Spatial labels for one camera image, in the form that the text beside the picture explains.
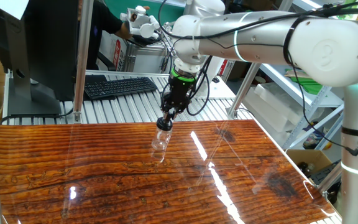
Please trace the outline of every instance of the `robotic arm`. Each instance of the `robotic arm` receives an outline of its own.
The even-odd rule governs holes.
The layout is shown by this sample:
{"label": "robotic arm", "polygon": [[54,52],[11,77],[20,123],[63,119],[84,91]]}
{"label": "robotic arm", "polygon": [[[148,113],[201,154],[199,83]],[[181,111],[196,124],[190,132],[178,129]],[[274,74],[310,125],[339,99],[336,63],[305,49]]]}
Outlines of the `robotic arm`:
{"label": "robotic arm", "polygon": [[129,33],[132,35],[141,35],[144,38],[158,38],[154,31],[160,28],[158,21],[154,16],[146,15],[146,10],[142,6],[135,9],[127,9],[127,13],[121,13],[120,19],[127,23]]}
{"label": "robotic arm", "polygon": [[[162,96],[164,117],[157,122],[153,147],[167,147],[172,120],[191,103],[205,56],[269,64],[294,64],[323,85],[345,88],[342,145],[358,149],[358,21],[287,17],[214,37],[255,21],[291,15],[265,11],[216,17],[182,16],[172,30],[178,58]],[[358,223],[358,156],[342,150],[344,223]]]}

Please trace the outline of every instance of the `person's hand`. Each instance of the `person's hand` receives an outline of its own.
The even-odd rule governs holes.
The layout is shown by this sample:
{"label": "person's hand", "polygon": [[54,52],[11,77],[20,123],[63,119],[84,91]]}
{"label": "person's hand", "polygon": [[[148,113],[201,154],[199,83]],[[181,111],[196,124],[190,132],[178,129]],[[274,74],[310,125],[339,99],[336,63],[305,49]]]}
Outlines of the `person's hand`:
{"label": "person's hand", "polygon": [[[148,7],[148,6],[143,6],[143,8],[146,9],[146,10],[150,10],[150,7]],[[137,18],[137,15],[132,13],[131,22],[134,22],[136,20],[136,18]]]}

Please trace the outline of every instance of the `black keyboard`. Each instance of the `black keyboard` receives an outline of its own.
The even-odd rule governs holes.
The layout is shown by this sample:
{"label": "black keyboard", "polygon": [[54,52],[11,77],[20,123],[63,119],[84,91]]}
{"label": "black keyboard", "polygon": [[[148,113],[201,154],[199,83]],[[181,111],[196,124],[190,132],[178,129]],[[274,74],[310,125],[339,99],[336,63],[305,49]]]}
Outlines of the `black keyboard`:
{"label": "black keyboard", "polygon": [[157,87],[149,78],[129,78],[124,80],[85,83],[85,93],[90,100],[97,100],[108,96],[143,93],[156,89]]}

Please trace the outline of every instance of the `cardboard box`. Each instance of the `cardboard box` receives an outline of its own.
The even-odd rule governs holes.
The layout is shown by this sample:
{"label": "cardboard box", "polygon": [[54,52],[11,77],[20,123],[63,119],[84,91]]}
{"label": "cardboard box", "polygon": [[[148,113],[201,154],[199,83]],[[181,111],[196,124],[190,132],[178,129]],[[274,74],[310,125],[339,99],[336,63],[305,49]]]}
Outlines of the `cardboard box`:
{"label": "cardboard box", "polygon": [[[127,44],[123,39],[103,31],[99,51],[116,66],[117,72],[124,72]],[[96,64],[100,70],[107,71],[107,67],[99,59]]]}
{"label": "cardboard box", "polygon": [[288,149],[286,153],[296,165],[300,162],[314,164],[314,169],[311,174],[315,174],[332,164],[327,156],[320,150]]}

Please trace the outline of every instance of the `wood grain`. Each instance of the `wood grain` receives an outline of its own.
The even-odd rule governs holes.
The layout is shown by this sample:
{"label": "wood grain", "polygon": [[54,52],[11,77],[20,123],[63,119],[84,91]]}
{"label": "wood grain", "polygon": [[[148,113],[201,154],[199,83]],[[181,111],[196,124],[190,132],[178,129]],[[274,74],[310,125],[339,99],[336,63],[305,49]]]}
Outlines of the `wood grain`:
{"label": "wood grain", "polygon": [[152,123],[0,126],[5,219],[310,223],[333,212],[254,121],[175,123],[162,162],[154,132]]}

